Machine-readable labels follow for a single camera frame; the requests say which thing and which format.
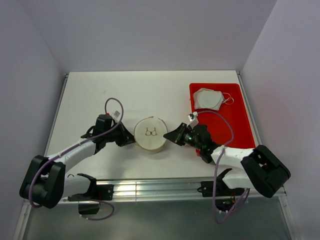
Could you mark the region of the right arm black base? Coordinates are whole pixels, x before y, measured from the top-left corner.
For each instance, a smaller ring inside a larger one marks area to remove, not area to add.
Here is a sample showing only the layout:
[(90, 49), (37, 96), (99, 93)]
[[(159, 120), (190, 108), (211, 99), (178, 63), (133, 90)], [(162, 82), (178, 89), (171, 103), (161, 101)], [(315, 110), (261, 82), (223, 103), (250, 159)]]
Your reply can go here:
[[(197, 188), (197, 191), (201, 193), (204, 198), (212, 197), (213, 184), (213, 181), (202, 181), (200, 183), (200, 187)], [(225, 198), (215, 200), (216, 208), (222, 212), (229, 211), (236, 203), (236, 197), (241, 196), (244, 192), (244, 188), (230, 189), (222, 180), (218, 180), (215, 189), (215, 196)]]

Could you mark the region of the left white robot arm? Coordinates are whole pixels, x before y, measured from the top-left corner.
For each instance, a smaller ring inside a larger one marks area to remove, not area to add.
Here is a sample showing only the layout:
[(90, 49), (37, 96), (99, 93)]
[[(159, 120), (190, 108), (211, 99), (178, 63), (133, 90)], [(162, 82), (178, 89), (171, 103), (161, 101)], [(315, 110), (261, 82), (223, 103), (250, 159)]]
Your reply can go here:
[(65, 197), (91, 200), (98, 194), (97, 179), (85, 173), (67, 178), (66, 173), (81, 161), (94, 156), (106, 144), (124, 147), (135, 143), (121, 121), (100, 114), (77, 143), (50, 156), (35, 156), (27, 169), (19, 195), (35, 208), (52, 209)]

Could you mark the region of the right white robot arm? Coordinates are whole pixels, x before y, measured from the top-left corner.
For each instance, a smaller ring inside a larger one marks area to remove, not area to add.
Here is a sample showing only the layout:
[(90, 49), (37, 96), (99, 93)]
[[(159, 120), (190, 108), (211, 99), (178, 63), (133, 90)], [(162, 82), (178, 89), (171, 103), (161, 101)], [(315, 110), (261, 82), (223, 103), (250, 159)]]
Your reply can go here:
[(191, 127), (181, 123), (163, 137), (176, 145), (195, 148), (207, 164), (225, 166), (216, 176), (216, 189), (222, 195), (235, 189), (255, 189), (271, 198), (291, 177), (289, 169), (265, 145), (235, 148), (218, 144), (206, 125)]

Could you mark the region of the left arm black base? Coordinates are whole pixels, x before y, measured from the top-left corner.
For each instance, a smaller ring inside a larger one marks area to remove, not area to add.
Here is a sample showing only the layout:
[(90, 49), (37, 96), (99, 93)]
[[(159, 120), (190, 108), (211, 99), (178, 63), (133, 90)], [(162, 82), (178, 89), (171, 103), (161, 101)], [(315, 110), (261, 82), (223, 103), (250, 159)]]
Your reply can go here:
[(82, 216), (97, 215), (99, 211), (107, 210), (111, 216), (115, 207), (109, 203), (113, 199), (114, 185), (102, 184), (97, 185), (92, 193), (75, 194), (68, 196), (69, 202), (91, 201), (94, 203), (79, 203), (78, 212)]

